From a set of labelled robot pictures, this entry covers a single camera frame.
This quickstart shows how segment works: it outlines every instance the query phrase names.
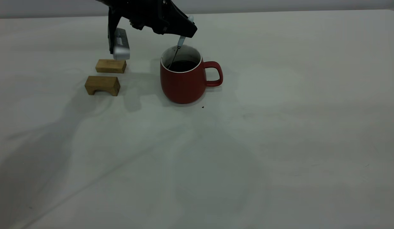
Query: dark liquid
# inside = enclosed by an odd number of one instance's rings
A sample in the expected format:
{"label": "dark liquid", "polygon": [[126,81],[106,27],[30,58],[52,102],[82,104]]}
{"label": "dark liquid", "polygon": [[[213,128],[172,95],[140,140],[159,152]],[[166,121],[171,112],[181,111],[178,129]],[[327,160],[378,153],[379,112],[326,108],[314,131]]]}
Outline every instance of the dark liquid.
{"label": "dark liquid", "polygon": [[195,67],[197,67],[197,63],[189,60],[179,60],[175,61],[170,67],[169,70],[174,72],[186,72]]}

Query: gray wall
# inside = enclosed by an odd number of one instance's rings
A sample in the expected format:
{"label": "gray wall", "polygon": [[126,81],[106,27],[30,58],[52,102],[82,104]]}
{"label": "gray wall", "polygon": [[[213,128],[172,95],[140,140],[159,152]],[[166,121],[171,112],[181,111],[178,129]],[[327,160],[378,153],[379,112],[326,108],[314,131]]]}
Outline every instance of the gray wall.
{"label": "gray wall", "polygon": [[[173,2],[186,13],[394,8],[394,0],[173,0]],[[0,0],[0,18],[106,14],[107,8],[95,0]]]}

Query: red mug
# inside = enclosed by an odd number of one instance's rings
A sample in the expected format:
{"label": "red mug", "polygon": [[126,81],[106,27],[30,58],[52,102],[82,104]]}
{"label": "red mug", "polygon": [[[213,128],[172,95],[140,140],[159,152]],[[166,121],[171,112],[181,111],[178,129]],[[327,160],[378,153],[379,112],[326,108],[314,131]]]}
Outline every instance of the red mug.
{"label": "red mug", "polygon": [[[223,82],[221,66],[214,61],[204,62],[200,52],[195,48],[183,45],[178,50],[175,61],[192,61],[196,67],[185,72],[175,72],[168,69],[173,61],[177,46],[166,50],[160,59],[160,81],[164,94],[175,103],[192,103],[205,92],[206,87],[217,87]],[[216,68],[220,74],[219,80],[207,81],[206,68]]]}

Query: white tablecloth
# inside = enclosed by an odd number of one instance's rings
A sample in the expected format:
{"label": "white tablecloth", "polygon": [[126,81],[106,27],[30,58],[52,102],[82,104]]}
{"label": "white tablecloth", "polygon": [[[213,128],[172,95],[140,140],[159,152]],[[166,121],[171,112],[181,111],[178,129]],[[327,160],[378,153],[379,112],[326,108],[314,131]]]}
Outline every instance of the white tablecloth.
{"label": "white tablecloth", "polygon": [[122,19],[128,68],[96,73],[107,17],[0,19],[0,229],[394,229],[394,12],[194,17],[224,83],[185,106],[178,36]]}

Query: wooden arch block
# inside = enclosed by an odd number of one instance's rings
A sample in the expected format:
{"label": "wooden arch block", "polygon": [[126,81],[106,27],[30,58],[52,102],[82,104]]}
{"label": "wooden arch block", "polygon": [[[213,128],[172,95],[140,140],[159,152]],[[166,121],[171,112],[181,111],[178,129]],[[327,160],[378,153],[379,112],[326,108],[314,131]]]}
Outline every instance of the wooden arch block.
{"label": "wooden arch block", "polygon": [[85,83],[85,89],[89,95],[95,94],[95,91],[101,90],[117,96],[120,89],[117,77],[110,76],[89,76]]}

